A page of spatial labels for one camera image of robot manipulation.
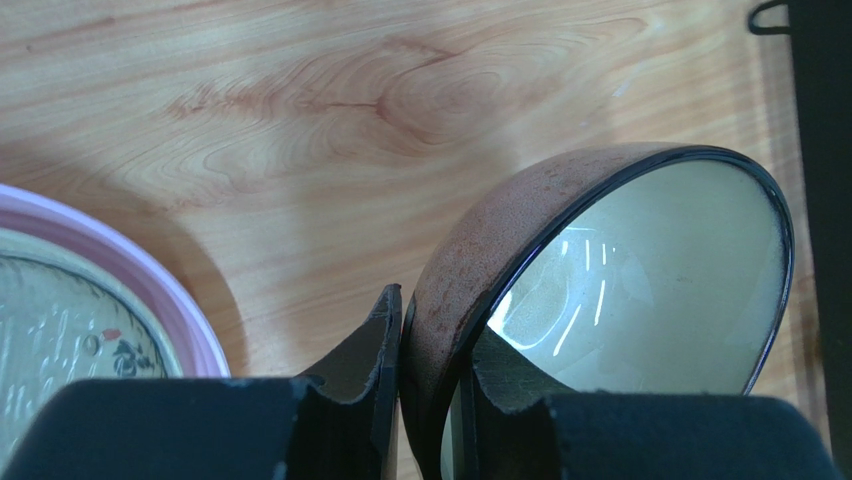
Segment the brown speckled bowl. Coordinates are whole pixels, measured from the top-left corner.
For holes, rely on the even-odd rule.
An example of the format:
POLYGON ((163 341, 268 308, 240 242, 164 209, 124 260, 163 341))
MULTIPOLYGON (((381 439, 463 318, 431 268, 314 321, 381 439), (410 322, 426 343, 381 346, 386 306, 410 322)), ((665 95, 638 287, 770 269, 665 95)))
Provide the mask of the brown speckled bowl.
POLYGON ((777 335, 795 236, 775 179, 720 147, 567 152, 509 178, 439 244, 413 290, 400 396, 425 479, 496 340, 560 392, 748 393, 777 335))

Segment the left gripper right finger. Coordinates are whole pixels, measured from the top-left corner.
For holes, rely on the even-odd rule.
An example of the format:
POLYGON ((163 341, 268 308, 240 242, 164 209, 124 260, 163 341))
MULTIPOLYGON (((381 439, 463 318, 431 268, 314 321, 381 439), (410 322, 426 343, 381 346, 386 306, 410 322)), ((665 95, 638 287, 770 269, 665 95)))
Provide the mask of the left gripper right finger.
POLYGON ((799 412, 770 397, 579 393, 491 331, 459 403, 463 479, 837 479, 799 412))

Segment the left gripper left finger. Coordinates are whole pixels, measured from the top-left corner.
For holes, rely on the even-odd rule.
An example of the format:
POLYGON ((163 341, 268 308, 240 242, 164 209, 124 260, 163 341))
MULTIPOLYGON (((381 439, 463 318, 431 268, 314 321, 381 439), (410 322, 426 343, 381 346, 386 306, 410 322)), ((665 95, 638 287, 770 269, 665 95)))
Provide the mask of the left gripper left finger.
POLYGON ((294 377, 86 380, 63 388, 5 479, 391 479, 401 288, 294 377))

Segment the cream patterned plate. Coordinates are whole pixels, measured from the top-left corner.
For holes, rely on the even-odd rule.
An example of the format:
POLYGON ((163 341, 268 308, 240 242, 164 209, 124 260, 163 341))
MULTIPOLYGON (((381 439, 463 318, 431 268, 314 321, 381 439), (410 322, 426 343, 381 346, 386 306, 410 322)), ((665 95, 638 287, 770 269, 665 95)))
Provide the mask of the cream patterned plate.
POLYGON ((162 324, 124 283, 55 243, 2 229, 3 462, 71 382, 183 374, 162 324))

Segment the pink plate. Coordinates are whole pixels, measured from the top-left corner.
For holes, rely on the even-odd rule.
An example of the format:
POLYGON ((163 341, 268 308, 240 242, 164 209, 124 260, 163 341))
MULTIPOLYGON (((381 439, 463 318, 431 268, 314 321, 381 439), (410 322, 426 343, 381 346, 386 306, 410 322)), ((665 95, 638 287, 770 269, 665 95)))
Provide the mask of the pink plate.
POLYGON ((62 202, 6 184, 1 186, 1 226, 58 244, 122 281, 156 315, 186 375, 231 375, 220 342, 188 291, 117 230, 62 202))

